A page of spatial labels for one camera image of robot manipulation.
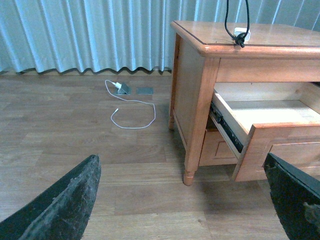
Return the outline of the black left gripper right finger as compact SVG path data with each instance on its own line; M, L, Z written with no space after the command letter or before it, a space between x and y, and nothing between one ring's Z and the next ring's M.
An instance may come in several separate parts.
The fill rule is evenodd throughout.
M264 171L279 221L290 240L320 238L320 181L268 153Z

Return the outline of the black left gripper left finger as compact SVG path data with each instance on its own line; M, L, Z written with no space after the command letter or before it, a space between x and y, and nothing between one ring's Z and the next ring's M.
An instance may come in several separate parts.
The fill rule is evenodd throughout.
M23 208L0 223L2 240L80 240L88 225L101 178L90 155Z

